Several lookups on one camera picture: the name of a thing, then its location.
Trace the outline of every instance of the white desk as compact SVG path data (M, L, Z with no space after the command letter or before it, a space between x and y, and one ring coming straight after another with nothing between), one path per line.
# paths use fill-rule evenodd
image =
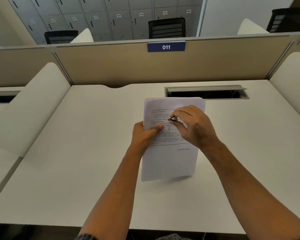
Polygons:
M241 84L247 100L209 100L220 139L300 217L300 116L268 80L73 86L0 194L0 222L82 226L165 86ZM202 153L184 180L141 182L130 228L243 233Z

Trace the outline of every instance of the sign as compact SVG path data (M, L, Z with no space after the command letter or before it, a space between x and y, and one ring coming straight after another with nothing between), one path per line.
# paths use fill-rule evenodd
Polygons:
M186 48L185 41L165 42L165 43L148 43L148 52L172 52L184 51Z

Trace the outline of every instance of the hand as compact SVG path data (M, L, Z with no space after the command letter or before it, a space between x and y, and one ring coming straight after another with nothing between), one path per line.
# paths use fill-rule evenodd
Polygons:
M164 125L160 124L153 129L144 130L143 121L136 123L132 131L132 141L130 147L137 152L143 154L146 152L152 139L164 129Z
M170 117L179 117L183 123L179 121L169 121L180 132L183 139L195 145L199 149L204 149L214 143L220 142L209 117L194 105L181 107L176 109Z

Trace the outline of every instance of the person's left arm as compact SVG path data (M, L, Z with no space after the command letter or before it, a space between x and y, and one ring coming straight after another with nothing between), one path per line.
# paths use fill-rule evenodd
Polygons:
M143 121L136 123L132 142L122 162L86 219L79 235L90 234L98 240L124 240L127 237L141 157L153 137L164 125L145 131Z

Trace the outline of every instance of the forearm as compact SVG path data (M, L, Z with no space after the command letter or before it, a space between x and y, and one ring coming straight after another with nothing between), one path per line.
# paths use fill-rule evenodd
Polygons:
M223 143L201 151L215 168L229 203L251 240L300 238L300 219L272 196Z
M85 221L80 234L99 240L126 239L142 153L130 147L114 177Z

